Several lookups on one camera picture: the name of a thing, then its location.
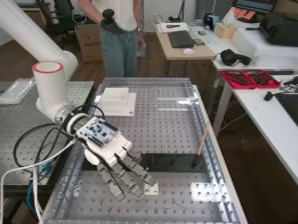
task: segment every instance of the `red tray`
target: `red tray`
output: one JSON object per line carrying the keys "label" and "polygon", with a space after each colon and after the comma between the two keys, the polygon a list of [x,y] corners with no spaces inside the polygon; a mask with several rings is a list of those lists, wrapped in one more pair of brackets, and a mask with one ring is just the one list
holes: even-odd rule
{"label": "red tray", "polygon": [[[267,71],[263,71],[263,70],[247,70],[244,72],[245,72],[247,76],[249,76],[252,81],[255,82],[257,88],[260,88],[260,89],[276,89],[276,88],[280,88],[281,83],[272,77],[272,75]],[[260,79],[265,79],[267,83],[265,84],[260,84],[256,81],[256,78],[259,80]]]}
{"label": "red tray", "polygon": [[223,71],[221,75],[235,89],[255,89],[256,83],[249,76],[239,70]]}

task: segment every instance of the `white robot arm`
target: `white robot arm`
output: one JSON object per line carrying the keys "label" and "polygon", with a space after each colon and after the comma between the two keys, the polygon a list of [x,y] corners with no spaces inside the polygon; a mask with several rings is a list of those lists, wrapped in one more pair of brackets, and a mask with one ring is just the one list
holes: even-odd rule
{"label": "white robot arm", "polygon": [[66,84],[78,67],[75,55],[59,48],[12,0],[0,0],[0,28],[40,61],[32,67],[40,95],[36,103],[39,110],[58,125],[63,125],[71,135],[80,138],[86,157],[98,166],[118,200],[123,202],[125,195],[110,168],[133,195],[141,198],[144,192],[124,167],[131,169],[151,186],[156,181],[129,155],[132,142],[104,119],[90,117],[75,110],[67,101]]}

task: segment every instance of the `robot finger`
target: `robot finger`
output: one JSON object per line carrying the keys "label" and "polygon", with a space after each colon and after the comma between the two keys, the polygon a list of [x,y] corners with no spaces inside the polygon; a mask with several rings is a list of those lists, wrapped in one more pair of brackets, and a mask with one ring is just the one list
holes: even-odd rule
{"label": "robot finger", "polygon": [[139,199],[143,198],[144,192],[143,192],[141,188],[139,187],[139,185],[136,184],[131,175],[124,170],[124,167],[119,163],[116,163],[111,168],[115,171],[115,173],[118,174],[119,178],[123,180],[123,182],[124,182],[125,186],[128,187],[129,191],[132,192],[132,194]]}
{"label": "robot finger", "polygon": [[148,183],[151,186],[156,184],[153,176],[145,171],[143,166],[140,166],[140,164],[129,154],[121,162],[137,174],[137,176],[145,181],[145,183]]}
{"label": "robot finger", "polygon": [[119,184],[116,183],[115,178],[112,177],[111,172],[110,172],[107,166],[104,165],[104,163],[100,163],[98,165],[98,170],[100,172],[104,182],[107,183],[107,185],[110,187],[111,193],[114,194],[114,196],[116,197],[119,202],[124,202],[127,199],[124,192],[123,192]]}

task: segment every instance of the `person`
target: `person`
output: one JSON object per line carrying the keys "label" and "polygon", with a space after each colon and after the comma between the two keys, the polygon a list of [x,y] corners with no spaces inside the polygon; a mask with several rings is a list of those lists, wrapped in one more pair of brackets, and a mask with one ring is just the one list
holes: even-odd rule
{"label": "person", "polygon": [[[79,0],[79,7],[102,26],[102,52],[108,77],[139,75],[137,50],[143,46],[143,0]],[[115,23],[107,24],[103,12],[115,11]]]}

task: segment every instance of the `keyboard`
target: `keyboard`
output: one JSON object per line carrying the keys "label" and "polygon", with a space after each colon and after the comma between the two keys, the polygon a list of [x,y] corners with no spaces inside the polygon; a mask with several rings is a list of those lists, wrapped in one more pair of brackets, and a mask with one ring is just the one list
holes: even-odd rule
{"label": "keyboard", "polygon": [[173,48],[192,48],[195,40],[192,39],[188,31],[177,31],[168,33],[171,45]]}
{"label": "keyboard", "polygon": [[284,109],[290,115],[293,121],[298,125],[298,94],[296,93],[278,93],[276,95]]}

